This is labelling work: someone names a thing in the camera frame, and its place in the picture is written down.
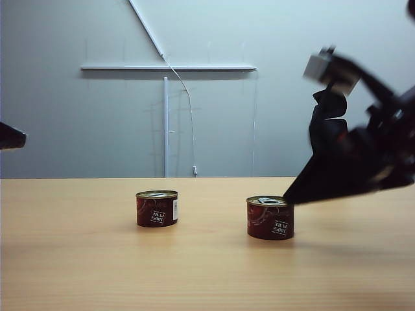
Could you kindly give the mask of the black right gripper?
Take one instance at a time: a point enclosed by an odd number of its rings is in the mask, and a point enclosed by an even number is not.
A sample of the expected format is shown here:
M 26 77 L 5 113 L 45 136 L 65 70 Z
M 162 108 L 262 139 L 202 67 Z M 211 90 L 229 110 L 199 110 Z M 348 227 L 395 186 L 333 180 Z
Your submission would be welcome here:
M 372 104 L 367 130 L 339 135 L 315 152 L 285 191 L 288 203 L 302 204 L 414 184 L 414 88 Z

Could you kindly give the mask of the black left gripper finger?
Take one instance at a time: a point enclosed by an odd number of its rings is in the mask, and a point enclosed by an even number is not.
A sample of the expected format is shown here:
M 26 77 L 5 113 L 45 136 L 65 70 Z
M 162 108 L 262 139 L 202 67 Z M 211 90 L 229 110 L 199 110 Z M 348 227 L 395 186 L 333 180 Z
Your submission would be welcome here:
M 26 133 L 3 122 L 1 122 L 0 128 L 0 147 L 2 150 L 23 148 L 25 146 L 27 140 Z

